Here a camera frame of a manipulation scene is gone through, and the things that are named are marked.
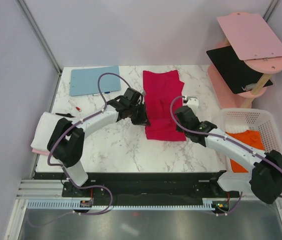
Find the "white plastic basket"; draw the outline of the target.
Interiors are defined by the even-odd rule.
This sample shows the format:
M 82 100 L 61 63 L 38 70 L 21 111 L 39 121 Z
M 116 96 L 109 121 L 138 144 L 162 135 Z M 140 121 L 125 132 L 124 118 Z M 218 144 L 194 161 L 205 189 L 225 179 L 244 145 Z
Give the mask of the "white plastic basket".
M 213 120 L 222 130 L 229 133 L 258 131 L 265 150 L 277 150 L 282 153 L 282 122 L 267 110 L 224 108 L 215 114 Z

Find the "black board on shelf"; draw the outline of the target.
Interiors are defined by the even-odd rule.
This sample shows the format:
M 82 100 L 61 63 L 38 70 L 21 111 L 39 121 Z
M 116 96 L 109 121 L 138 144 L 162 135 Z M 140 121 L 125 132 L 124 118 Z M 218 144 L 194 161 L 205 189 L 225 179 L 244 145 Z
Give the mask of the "black board on shelf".
M 213 65 L 234 94 L 246 91 L 246 86 L 256 84 L 263 76 L 240 60 L 231 46 L 206 51 Z

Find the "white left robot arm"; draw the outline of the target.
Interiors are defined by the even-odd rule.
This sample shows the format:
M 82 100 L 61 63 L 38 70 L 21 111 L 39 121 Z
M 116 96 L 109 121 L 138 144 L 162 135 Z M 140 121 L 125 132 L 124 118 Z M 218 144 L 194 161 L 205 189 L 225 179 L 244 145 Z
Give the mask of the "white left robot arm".
M 115 99 L 77 122 L 64 117 L 57 121 L 47 143 L 48 158 L 54 157 L 60 162 L 64 173 L 73 183 L 73 191 L 80 197 L 87 196 L 91 189 L 90 183 L 87 182 L 88 175 L 80 161 L 85 139 L 101 128 L 126 118 L 130 118 L 133 125 L 150 124 L 144 103 L 124 104 Z

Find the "blue white pen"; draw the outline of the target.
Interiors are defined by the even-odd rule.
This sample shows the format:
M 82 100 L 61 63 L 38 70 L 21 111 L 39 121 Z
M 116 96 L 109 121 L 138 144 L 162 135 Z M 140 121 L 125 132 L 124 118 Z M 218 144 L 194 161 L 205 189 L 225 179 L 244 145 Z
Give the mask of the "blue white pen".
M 110 91 L 106 91 L 106 92 L 102 92 L 102 93 L 94 93 L 92 94 L 93 96 L 100 96 L 100 95 L 107 95 L 107 94 L 110 94 L 111 92 Z

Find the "magenta t shirt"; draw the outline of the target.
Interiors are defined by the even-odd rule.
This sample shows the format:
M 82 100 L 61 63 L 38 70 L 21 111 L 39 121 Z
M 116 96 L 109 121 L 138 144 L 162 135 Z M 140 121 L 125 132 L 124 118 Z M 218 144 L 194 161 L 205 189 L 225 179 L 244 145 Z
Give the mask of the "magenta t shirt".
M 184 133 L 176 131 L 176 124 L 170 114 L 174 98 L 182 94 L 184 83 L 177 70 L 164 73 L 143 71 L 146 113 L 150 125 L 145 127 L 148 140 L 183 142 Z

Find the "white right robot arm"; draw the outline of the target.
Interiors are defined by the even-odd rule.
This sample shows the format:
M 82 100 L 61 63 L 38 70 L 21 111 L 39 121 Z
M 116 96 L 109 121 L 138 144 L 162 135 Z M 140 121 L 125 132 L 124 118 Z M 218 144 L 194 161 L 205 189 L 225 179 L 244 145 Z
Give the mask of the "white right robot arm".
M 231 137 L 209 121 L 199 121 L 192 109 L 182 106 L 170 111 L 177 131 L 192 142 L 222 153 L 235 160 L 246 173 L 222 172 L 210 183 L 210 192 L 221 197 L 229 191 L 252 193 L 259 200 L 272 204 L 282 198 L 282 154 L 266 152 Z

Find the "white t shirt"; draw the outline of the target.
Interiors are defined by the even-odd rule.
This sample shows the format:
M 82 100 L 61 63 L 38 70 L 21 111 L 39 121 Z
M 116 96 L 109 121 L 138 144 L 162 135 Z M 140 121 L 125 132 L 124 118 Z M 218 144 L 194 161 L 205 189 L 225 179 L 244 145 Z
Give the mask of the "white t shirt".
M 34 139 L 30 145 L 32 149 L 49 152 L 47 144 L 52 136 L 57 122 L 61 118 L 63 118 L 63 116 L 49 112 L 43 113 L 36 127 Z

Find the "red white small marker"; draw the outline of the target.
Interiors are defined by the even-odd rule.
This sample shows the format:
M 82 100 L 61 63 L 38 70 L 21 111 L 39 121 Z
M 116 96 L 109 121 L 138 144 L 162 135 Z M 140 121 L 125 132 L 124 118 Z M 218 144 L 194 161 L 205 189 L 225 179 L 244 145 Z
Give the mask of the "red white small marker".
M 73 103 L 71 100 L 68 101 L 77 111 L 81 112 L 81 108 L 79 108 L 75 103 Z

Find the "orange t shirt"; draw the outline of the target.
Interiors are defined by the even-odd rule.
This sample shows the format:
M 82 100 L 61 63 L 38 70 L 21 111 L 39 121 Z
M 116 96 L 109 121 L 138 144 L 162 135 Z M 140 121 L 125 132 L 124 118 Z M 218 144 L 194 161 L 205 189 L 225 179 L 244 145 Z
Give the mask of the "orange t shirt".
M 264 145 L 261 140 L 261 135 L 258 131 L 255 130 L 246 130 L 245 132 L 239 133 L 230 133 L 227 134 L 251 147 L 265 150 Z M 236 161 L 230 159 L 231 168 L 234 173 L 247 173 L 248 171 Z

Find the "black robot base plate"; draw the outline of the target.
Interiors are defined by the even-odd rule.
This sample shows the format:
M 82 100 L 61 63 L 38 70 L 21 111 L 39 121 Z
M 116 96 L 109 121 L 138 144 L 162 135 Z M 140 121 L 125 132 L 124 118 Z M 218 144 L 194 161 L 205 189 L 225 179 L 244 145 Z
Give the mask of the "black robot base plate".
M 222 190 L 216 180 L 222 172 L 109 173 L 92 172 L 76 188 L 65 182 L 64 198 L 92 197 L 97 203 L 116 204 L 199 204 L 203 199 L 238 198 L 238 191 Z

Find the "light blue mat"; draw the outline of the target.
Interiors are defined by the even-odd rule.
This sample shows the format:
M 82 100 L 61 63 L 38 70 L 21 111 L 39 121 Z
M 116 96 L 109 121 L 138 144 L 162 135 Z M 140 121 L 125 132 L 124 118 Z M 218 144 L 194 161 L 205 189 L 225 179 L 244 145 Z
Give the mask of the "light blue mat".
M 118 66 L 73 69 L 70 78 L 69 95 L 71 97 L 92 95 L 99 93 L 97 81 L 103 73 L 119 75 Z M 105 75 L 100 80 L 102 92 L 116 92 L 121 90 L 120 78 L 114 75 Z

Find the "pink tiered shelf stand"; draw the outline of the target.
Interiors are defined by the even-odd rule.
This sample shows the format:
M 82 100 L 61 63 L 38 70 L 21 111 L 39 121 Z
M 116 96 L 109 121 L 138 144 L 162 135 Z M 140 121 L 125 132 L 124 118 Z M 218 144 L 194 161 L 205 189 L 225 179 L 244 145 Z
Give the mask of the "pink tiered shelf stand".
M 231 46 L 238 58 L 263 76 L 246 91 L 234 94 L 211 62 L 208 75 L 221 108 L 250 108 L 254 99 L 272 86 L 273 75 L 282 71 L 282 42 L 258 13 L 234 12 L 217 17 L 225 40 L 214 49 Z

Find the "aluminium frame rails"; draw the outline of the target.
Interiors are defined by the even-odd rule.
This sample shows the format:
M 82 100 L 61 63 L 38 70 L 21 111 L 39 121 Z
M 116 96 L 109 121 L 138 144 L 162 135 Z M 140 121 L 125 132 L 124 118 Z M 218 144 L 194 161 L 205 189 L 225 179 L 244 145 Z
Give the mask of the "aluminium frame rails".
M 17 191 L 17 199 L 59 199 L 63 185 L 60 180 L 22 180 Z

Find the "pink t shirt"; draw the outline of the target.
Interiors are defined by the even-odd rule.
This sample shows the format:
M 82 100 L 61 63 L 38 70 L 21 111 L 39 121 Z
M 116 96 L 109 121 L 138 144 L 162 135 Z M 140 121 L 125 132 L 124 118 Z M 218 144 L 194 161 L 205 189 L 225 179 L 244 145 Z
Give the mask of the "pink t shirt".
M 46 152 L 46 151 L 41 151 L 41 150 L 38 150 L 38 149 L 32 149 L 32 152 L 33 153 L 36 153 L 38 155 L 44 155 L 44 156 L 48 156 L 49 155 L 49 152 Z

